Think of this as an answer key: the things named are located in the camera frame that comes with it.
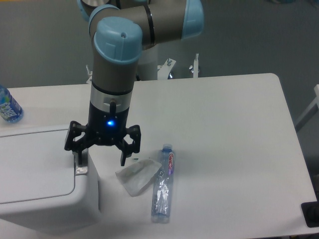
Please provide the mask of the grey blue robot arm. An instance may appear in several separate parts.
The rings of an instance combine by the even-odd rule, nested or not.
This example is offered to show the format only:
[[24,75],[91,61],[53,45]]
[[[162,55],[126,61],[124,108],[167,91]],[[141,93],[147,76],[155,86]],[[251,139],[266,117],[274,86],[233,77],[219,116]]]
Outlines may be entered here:
[[142,51],[200,35],[203,6],[199,0],[80,0],[77,4],[88,22],[93,73],[88,122],[70,123],[64,148],[84,166],[89,147],[114,145],[122,152],[124,165],[141,147],[140,127],[126,123]]

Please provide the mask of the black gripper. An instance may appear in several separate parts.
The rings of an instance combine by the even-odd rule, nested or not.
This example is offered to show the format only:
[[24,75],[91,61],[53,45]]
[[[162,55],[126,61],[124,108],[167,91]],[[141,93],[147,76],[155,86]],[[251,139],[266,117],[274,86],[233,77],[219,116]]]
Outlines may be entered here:
[[[120,164],[125,166],[126,159],[141,148],[141,130],[139,125],[126,128],[129,108],[111,115],[92,103],[89,105],[88,124],[82,125],[71,121],[65,138],[64,149],[72,151],[80,166],[84,166],[83,151],[93,144],[115,145],[121,152]],[[132,143],[128,144],[124,137],[129,135]]]

